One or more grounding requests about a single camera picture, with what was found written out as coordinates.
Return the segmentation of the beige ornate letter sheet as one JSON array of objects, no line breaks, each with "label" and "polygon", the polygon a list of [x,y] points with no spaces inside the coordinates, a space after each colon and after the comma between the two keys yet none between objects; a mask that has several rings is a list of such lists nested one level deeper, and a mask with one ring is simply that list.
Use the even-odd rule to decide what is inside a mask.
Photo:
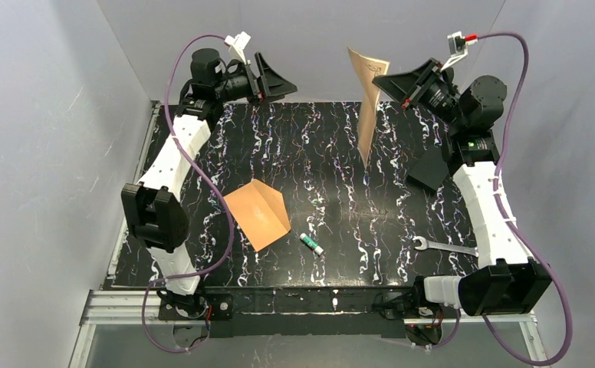
[{"label": "beige ornate letter sheet", "polygon": [[357,122],[357,149],[363,167],[367,167],[376,128],[376,112],[380,102],[381,90],[373,84],[375,77],[386,75],[390,63],[374,57],[362,55],[352,48],[347,48],[350,62],[363,88],[360,112]]}]

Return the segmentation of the orange paper envelope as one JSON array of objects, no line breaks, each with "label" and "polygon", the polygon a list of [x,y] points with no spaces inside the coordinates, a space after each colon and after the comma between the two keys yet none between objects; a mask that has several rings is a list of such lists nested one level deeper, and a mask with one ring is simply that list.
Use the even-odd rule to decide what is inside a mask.
[{"label": "orange paper envelope", "polygon": [[291,230],[282,193],[258,179],[229,193],[224,199],[256,252]]}]

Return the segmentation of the green white glue stick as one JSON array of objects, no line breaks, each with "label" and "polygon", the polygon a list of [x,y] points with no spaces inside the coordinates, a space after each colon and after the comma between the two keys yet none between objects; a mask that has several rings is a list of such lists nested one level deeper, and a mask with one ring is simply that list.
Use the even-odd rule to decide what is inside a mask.
[{"label": "green white glue stick", "polygon": [[310,236],[305,233],[301,233],[299,235],[299,239],[307,246],[313,253],[318,256],[321,256],[324,253],[324,250],[315,240],[313,240]]}]

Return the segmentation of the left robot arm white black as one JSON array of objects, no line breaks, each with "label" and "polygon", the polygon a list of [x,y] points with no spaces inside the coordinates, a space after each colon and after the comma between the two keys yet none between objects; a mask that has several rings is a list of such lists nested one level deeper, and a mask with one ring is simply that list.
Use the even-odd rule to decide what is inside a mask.
[{"label": "left robot arm white black", "polygon": [[122,189],[128,232],[156,261],[171,294],[189,296],[199,286],[200,276],[185,245],[189,217],[179,196],[190,162],[211,136],[224,105],[242,98],[254,105],[270,103],[298,90],[261,53],[255,53],[255,61],[257,71],[237,58],[225,63],[213,48],[194,51],[191,77],[175,113],[167,115],[173,125],[163,148],[143,176]]}]

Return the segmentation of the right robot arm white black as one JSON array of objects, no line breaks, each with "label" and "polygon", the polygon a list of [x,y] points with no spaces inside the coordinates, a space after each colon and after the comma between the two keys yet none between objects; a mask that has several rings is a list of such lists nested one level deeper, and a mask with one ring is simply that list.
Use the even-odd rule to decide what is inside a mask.
[{"label": "right robot arm white black", "polygon": [[504,112],[506,85],[482,75],[464,91],[453,70],[429,59],[414,71],[376,76],[373,84],[403,108],[423,107],[448,127],[442,158],[458,187],[475,234],[478,270],[466,276],[418,276],[405,307],[461,309],[470,316],[527,314],[551,284],[549,271],[512,230],[505,189],[496,172],[501,154],[492,132]]}]

